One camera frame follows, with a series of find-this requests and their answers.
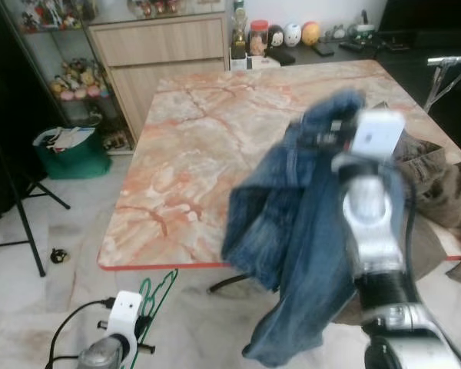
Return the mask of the green plastic hanger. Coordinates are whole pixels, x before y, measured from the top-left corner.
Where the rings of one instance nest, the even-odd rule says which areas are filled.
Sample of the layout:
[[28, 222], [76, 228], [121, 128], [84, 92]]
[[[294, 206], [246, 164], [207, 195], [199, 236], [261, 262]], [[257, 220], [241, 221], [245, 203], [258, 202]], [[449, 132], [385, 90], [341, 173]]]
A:
[[[150, 278], [144, 278], [138, 289], [138, 293], [142, 296], [142, 302], [138, 308], [137, 317], [140, 315], [150, 315], [155, 318], [158, 315], [161, 305], [166, 301], [168, 293], [170, 293], [172, 286], [177, 281], [178, 275], [179, 270], [174, 268], [174, 270], [169, 271], [156, 284]], [[145, 351], [138, 351], [133, 356], [128, 369], [134, 369], [138, 355], [146, 353]]]

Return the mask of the blue denim jeans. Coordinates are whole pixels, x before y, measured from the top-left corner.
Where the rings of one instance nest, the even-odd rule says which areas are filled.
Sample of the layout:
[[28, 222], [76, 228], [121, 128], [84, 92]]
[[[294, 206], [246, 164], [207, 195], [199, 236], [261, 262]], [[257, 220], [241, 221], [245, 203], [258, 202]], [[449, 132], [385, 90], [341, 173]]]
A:
[[[363, 110], [365, 98], [354, 89], [310, 106], [228, 196], [221, 257], [279, 295], [242, 351], [265, 367], [283, 367], [322, 347], [326, 327], [351, 300], [360, 302], [339, 213], [339, 177], [328, 152], [309, 148], [309, 121], [350, 119]], [[406, 199], [393, 157], [380, 173], [396, 206], [396, 235], [407, 238], [403, 221], [413, 224], [405, 210], [413, 196]]]

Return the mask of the black white round plush toy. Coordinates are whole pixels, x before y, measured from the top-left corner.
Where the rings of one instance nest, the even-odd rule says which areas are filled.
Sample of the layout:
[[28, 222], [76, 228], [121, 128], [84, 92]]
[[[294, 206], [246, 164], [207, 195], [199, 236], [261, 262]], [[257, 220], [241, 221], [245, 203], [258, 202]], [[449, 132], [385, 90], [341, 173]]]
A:
[[284, 45], [284, 29], [280, 25], [271, 25], [269, 27], [267, 45], [269, 49]]

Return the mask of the red lidded jar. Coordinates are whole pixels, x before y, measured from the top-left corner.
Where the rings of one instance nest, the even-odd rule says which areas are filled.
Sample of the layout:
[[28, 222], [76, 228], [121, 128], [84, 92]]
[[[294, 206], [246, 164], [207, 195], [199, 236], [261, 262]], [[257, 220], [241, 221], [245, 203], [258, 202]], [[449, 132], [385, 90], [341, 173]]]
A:
[[268, 48], [269, 27], [269, 21], [266, 20], [254, 20], [250, 23], [247, 45], [249, 56], [265, 56]]

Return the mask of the marble table with red edge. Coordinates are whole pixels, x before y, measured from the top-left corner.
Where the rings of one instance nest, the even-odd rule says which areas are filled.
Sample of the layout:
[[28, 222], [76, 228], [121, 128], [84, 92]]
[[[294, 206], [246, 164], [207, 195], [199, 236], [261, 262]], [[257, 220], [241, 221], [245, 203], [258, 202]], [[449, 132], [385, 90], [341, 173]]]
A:
[[351, 87], [406, 116], [410, 136], [461, 148], [371, 60], [162, 78], [98, 249], [106, 271], [220, 268], [227, 198], [290, 120]]

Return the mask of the brown trousers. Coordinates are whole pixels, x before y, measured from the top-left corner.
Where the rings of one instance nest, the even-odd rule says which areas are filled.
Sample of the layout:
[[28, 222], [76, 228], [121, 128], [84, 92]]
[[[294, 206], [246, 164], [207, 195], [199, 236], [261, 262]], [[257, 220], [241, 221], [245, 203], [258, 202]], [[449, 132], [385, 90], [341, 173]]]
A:
[[[448, 229], [451, 240], [461, 246], [461, 161], [449, 163], [441, 145], [407, 133], [393, 150], [393, 161], [406, 183], [406, 199], [414, 196], [412, 206], [405, 207], [413, 224], [403, 221], [403, 230], [407, 232], [405, 251], [410, 273], [419, 281], [447, 259], [438, 234], [427, 221]], [[447, 275], [461, 284], [461, 264]]]

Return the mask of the silver metal clothes rack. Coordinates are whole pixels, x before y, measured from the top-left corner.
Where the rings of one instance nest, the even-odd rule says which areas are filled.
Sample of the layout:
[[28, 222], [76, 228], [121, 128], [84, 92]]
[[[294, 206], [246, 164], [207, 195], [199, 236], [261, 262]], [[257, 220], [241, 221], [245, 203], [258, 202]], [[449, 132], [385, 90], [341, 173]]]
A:
[[428, 58], [426, 60], [427, 66], [435, 67], [432, 75], [432, 84], [428, 92], [426, 101], [423, 105], [423, 110], [428, 113], [434, 103], [437, 103], [449, 91], [452, 91], [456, 85], [461, 81], [461, 71], [448, 85], [443, 85], [444, 78], [448, 75], [448, 71], [456, 66], [461, 65], [461, 56], [443, 56], [436, 58]]

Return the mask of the black tripod stand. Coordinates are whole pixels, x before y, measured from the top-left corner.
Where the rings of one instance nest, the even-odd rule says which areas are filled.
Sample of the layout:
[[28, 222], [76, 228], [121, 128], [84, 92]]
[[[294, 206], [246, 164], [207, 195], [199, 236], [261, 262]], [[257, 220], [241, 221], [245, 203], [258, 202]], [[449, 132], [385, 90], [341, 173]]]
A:
[[23, 199], [49, 197], [52, 200], [56, 201], [56, 203], [60, 204], [63, 208], [65, 208], [65, 210], [70, 210], [71, 207], [69, 206], [69, 204], [66, 204], [65, 201], [61, 200], [61, 198], [57, 194], [52, 193], [51, 190], [45, 187], [42, 183], [38, 182], [37, 180], [31, 179], [31, 177], [27, 175], [22, 175], [29, 184], [29, 186], [27, 187], [27, 193], [19, 194], [18, 186], [16, 185], [14, 175], [12, 174], [12, 169], [6, 161], [5, 152], [2, 150], [2, 145], [0, 145], [0, 168], [2, 168], [2, 173], [5, 175], [7, 187], [12, 193], [14, 206], [18, 211], [19, 219], [26, 235], [26, 239], [22, 241], [10, 241], [0, 243], [0, 248], [16, 246], [20, 244], [27, 244], [30, 247], [32, 256], [35, 260], [36, 268], [38, 269], [38, 276], [40, 278], [45, 278], [47, 277], [47, 270], [45, 270], [43, 260], [41, 259], [40, 253], [38, 253], [38, 246], [36, 243], [36, 239], [34, 239], [31, 224], [27, 216], [27, 211], [25, 211], [25, 207], [23, 205]]

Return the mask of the green basket with papers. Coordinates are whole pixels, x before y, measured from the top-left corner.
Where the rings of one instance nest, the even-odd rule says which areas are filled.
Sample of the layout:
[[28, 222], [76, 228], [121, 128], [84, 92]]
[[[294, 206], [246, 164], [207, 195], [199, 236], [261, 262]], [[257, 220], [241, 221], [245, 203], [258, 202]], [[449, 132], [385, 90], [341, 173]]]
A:
[[50, 179], [89, 179], [107, 175], [111, 159], [95, 128], [52, 128], [38, 134], [32, 147]]

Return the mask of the light wooden cabinet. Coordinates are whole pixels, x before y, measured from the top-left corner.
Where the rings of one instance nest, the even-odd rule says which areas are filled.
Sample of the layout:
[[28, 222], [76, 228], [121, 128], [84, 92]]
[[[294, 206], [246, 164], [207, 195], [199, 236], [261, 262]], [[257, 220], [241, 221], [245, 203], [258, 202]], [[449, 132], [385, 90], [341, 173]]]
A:
[[102, 22], [88, 35], [138, 141], [161, 78], [226, 71], [226, 12]]

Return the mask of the glass display shelf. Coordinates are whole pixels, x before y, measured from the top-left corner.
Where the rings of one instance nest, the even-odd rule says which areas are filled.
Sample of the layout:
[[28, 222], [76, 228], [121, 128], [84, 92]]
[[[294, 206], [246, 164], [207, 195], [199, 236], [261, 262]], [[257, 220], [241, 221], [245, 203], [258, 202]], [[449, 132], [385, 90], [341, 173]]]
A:
[[61, 125], [95, 128], [111, 155], [132, 152], [121, 102], [88, 35], [97, 0], [0, 0], [0, 10], [58, 105]]

